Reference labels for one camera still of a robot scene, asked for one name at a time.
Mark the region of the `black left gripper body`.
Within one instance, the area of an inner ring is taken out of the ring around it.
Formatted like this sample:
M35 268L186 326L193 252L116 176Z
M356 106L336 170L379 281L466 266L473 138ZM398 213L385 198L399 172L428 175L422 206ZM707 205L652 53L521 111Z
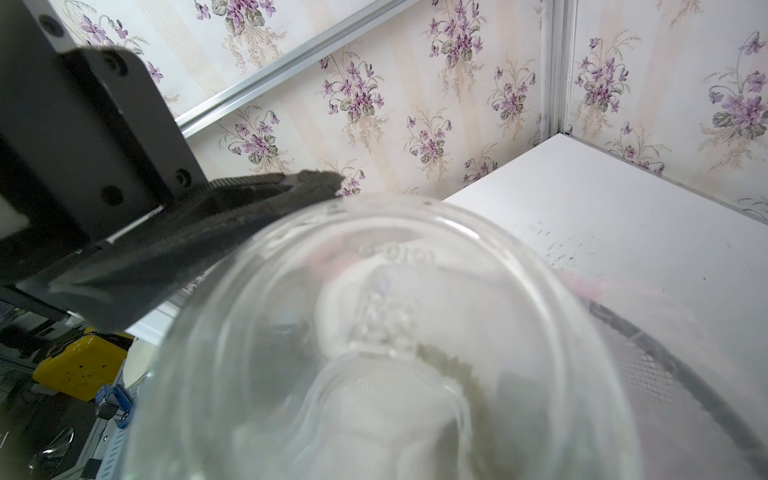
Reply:
M204 185L139 57L78 47L45 1L1 5L1 281Z

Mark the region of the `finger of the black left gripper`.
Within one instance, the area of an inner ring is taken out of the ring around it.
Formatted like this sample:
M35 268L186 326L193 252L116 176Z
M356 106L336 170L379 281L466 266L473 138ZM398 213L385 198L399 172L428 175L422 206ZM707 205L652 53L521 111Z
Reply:
M122 331L270 224L334 198L333 171L216 179L99 249L72 254L18 288L78 314L102 331Z

